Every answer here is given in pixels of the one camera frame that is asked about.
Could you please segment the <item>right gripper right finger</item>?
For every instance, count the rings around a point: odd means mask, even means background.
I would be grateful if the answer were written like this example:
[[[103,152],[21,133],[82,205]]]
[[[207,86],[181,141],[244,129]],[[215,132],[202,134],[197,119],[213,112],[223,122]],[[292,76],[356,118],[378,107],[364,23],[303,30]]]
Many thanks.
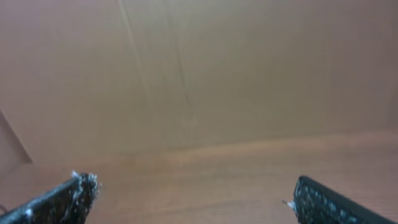
[[[305,175],[298,178],[289,207],[299,224],[395,224]]]

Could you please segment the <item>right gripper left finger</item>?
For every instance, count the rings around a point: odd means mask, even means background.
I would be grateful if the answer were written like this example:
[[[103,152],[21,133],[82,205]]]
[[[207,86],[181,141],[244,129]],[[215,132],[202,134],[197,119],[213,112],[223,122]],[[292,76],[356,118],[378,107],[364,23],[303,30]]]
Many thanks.
[[[99,192],[94,174],[71,179],[1,215],[1,224],[85,224]]]

